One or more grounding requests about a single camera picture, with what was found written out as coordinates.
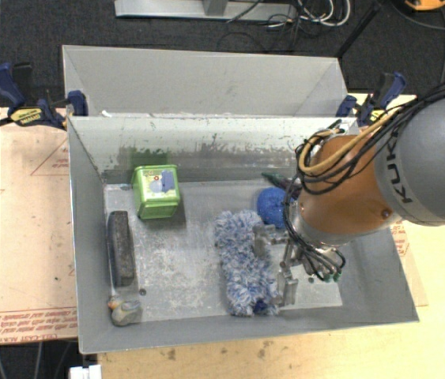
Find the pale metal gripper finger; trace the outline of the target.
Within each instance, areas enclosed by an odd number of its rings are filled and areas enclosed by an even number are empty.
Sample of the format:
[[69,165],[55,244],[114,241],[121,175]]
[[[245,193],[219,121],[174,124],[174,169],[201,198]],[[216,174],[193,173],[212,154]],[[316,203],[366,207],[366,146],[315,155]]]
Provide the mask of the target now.
[[285,230],[273,224],[253,226],[254,253],[257,257],[267,257],[273,246],[285,243]]
[[291,306],[296,303],[298,279],[290,270],[280,269],[277,273],[277,293],[273,297],[273,304],[279,307]]

